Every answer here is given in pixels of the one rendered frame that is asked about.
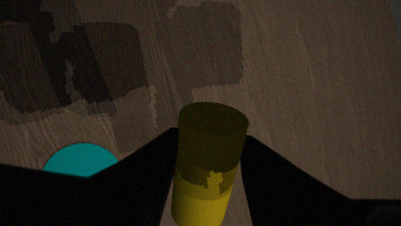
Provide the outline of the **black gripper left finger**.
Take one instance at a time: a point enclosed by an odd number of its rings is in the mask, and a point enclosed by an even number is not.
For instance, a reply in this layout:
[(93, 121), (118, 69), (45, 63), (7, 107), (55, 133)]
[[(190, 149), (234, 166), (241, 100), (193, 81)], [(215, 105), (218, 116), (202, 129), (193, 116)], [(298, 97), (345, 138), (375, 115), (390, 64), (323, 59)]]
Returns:
[(0, 225), (160, 226), (178, 128), (88, 177), (0, 163)]

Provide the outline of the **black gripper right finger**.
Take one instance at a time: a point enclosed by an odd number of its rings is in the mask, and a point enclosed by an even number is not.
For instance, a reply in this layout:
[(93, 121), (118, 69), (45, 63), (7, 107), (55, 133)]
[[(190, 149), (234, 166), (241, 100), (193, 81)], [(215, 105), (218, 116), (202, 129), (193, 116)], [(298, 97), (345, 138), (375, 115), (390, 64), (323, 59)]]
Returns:
[(401, 199), (350, 199), (251, 135), (239, 161), (252, 226), (401, 226)]

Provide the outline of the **cyan circle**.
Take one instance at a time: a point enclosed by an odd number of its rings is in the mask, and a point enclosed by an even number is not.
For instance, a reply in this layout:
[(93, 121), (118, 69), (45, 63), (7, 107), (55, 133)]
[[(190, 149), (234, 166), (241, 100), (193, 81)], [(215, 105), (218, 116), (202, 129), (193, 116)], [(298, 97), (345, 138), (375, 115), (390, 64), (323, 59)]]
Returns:
[(46, 162), (43, 170), (88, 177), (117, 162), (105, 148), (81, 142), (60, 149)]

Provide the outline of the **yellow cylinder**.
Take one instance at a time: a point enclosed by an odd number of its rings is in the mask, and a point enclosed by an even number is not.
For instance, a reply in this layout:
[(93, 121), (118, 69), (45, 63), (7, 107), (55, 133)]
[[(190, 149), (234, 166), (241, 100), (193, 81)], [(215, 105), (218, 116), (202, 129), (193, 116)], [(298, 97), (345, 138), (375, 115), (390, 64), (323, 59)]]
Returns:
[(225, 104), (181, 108), (171, 202), (178, 226), (221, 225), (248, 129), (248, 118)]

